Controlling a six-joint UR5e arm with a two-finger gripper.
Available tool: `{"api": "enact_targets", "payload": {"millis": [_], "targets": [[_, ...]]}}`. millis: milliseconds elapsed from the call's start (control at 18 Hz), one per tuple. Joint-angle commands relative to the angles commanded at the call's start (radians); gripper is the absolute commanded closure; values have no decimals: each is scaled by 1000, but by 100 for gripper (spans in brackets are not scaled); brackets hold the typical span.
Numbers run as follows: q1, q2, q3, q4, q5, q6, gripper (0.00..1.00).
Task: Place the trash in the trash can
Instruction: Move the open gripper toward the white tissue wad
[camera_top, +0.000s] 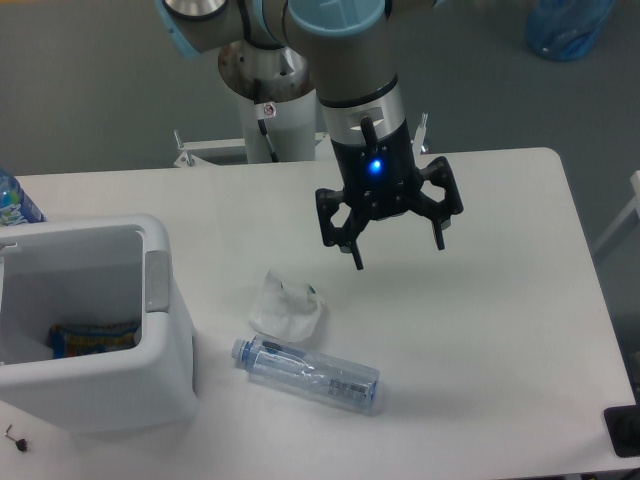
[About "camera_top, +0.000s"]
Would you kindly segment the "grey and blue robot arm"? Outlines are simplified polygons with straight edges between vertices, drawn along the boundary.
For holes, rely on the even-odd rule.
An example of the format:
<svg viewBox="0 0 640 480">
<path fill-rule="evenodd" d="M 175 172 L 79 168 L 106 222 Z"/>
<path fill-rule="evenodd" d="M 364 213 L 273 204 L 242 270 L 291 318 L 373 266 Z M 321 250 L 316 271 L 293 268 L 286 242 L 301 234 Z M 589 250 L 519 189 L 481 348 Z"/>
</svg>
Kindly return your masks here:
<svg viewBox="0 0 640 480">
<path fill-rule="evenodd" d="M 441 240 L 463 204 L 449 162 L 416 164 L 388 37 L 403 1 L 160 1 L 186 56 L 217 50 L 225 83 L 252 101 L 257 124 L 287 101 L 315 93 L 343 187 L 316 192 L 323 243 L 358 254 L 372 221 L 406 212 L 430 220 Z"/>
</svg>

